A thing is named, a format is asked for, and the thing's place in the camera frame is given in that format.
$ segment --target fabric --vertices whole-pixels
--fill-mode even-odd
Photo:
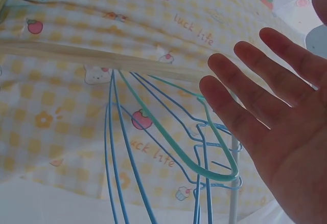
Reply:
[[[273,27],[303,45],[303,38],[272,13],[270,1],[260,0],[9,0],[2,14],[1,38],[54,42],[162,61],[195,70],[207,70],[206,60],[220,52],[234,61],[250,78],[267,88],[233,53],[240,40],[249,41],[280,61],[260,41],[258,32]],[[108,198],[104,162],[104,117],[108,103],[111,70],[47,59],[1,57],[0,76],[0,180],[15,176],[62,188],[77,194]],[[184,128],[130,74],[124,73],[155,117],[195,161]],[[140,110],[126,85],[115,72],[119,99],[126,110],[143,119],[144,126],[160,144],[188,169]],[[182,104],[196,118],[205,119],[203,107],[192,96],[148,78]],[[175,82],[199,93],[196,84]],[[196,122],[167,98],[160,96],[194,137]],[[149,201],[154,208],[193,211],[194,183],[150,137],[123,113],[129,143]],[[221,123],[212,114],[216,122]],[[143,205],[127,156],[116,107],[113,108],[114,145],[124,200]],[[209,128],[208,141],[216,142]],[[230,146],[231,138],[223,133]],[[211,149],[209,158],[228,165],[221,149]],[[110,179],[113,178],[109,158]],[[247,152],[240,153],[239,214],[249,215],[273,200]],[[211,164],[211,170],[221,170]],[[228,214],[230,191],[213,188],[214,212]],[[116,189],[114,200],[118,201]],[[201,210],[206,194],[201,191]]]

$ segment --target white surface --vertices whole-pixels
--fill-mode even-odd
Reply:
[[[5,224],[103,224],[113,223],[110,202],[82,197],[35,182],[14,179],[0,184],[1,223]],[[130,223],[150,223],[144,208],[127,206]],[[192,213],[155,211],[159,223],[192,223]],[[216,216],[215,223],[228,223],[227,216]],[[201,223],[207,223],[205,216]],[[248,216],[239,224],[292,224],[276,201]]]

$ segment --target wooden stick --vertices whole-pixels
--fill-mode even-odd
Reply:
[[[211,73],[154,60],[53,43],[0,40],[0,54],[45,58],[198,83]]]

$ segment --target hand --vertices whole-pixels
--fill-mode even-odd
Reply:
[[[313,0],[327,22],[327,1]],[[200,89],[214,112],[240,140],[276,200],[296,223],[327,222],[327,60],[264,28],[261,40],[297,74],[283,68],[247,42],[235,54],[260,75],[280,98],[252,82],[221,54],[208,60],[223,84],[204,77]]]

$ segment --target teal plastic hanger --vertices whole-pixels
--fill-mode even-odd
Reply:
[[[237,164],[233,158],[233,156],[231,155],[228,147],[226,146],[224,140],[222,139],[222,137],[220,136],[218,130],[216,129],[216,127],[214,126],[211,118],[210,118],[210,114],[208,111],[208,108],[204,102],[205,98],[202,95],[199,94],[194,94],[192,92],[187,91],[186,89],[179,87],[173,83],[164,81],[160,78],[157,77],[152,77],[155,78],[157,80],[163,81],[164,83],[174,86],[176,88],[179,88],[183,91],[186,91],[187,93],[196,96],[197,100],[204,106],[205,109],[205,114],[208,120],[208,123],[211,127],[211,129],[213,130],[216,138],[218,139],[219,143],[221,144],[221,147],[227,157],[227,160],[230,164],[231,167],[231,174],[218,174],[215,172],[212,172],[210,170],[206,170],[202,167],[200,167],[198,164],[196,164],[195,162],[192,161],[192,159],[189,158],[189,156],[178,146],[178,144],[176,143],[176,141],[169,135],[169,133],[165,130],[165,128],[160,124],[160,122],[153,116],[153,114],[150,112],[150,110],[147,108],[146,104],[142,101],[142,99],[137,95],[137,93],[134,91],[134,89],[132,88],[132,86],[129,84],[129,82],[126,80],[126,78],[124,77],[124,75],[121,73],[121,71],[118,71],[121,78],[123,79],[123,81],[125,82],[126,86],[128,87],[128,89],[130,90],[130,92],[132,93],[132,95],[134,96],[134,98],[137,100],[137,102],[140,104],[140,106],[142,107],[142,109],[147,113],[147,115],[149,116],[149,118],[152,120],[153,124],[157,127],[157,129],[160,131],[160,133],[162,134],[162,136],[167,140],[167,142],[170,144],[170,146],[173,148],[173,150],[177,153],[177,155],[183,160],[183,162],[190,168],[192,169],[194,172],[196,172],[197,174],[215,180],[215,181],[220,181],[220,182],[230,182],[235,180],[238,176],[239,176],[239,169],[237,167]]]

